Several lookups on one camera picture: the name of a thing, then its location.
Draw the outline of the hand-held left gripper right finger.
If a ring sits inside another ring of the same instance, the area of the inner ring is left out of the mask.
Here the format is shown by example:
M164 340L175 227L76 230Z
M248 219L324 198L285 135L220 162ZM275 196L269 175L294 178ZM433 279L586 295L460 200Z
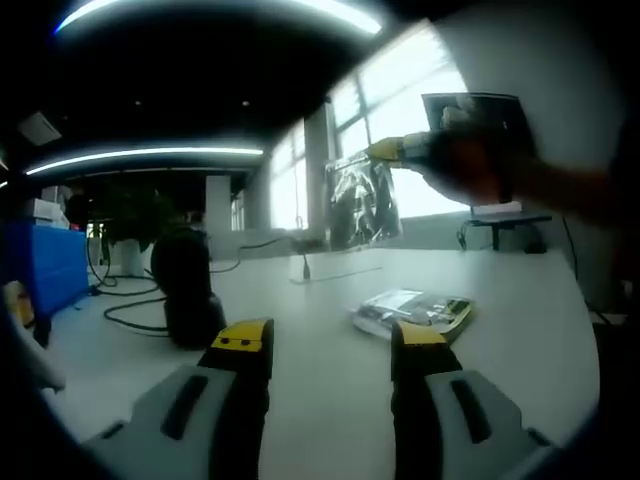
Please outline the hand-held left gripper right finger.
M391 381L397 479L528 479L553 452L524 428L519 407L464 369L429 326L395 322Z

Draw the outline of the person's right hand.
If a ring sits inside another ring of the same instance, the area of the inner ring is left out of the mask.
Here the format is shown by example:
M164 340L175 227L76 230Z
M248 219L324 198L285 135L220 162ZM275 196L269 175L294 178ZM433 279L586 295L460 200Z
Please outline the person's right hand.
M503 134L482 130L447 130L433 134L421 161L425 181L445 197L480 206L509 203L517 156Z

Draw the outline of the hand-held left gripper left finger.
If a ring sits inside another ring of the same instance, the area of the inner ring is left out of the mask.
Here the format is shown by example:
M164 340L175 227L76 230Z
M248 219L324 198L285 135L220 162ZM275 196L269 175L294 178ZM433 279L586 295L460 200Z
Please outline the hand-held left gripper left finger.
M273 344L271 318L221 330L197 364L141 395L87 449L116 479L258 478Z

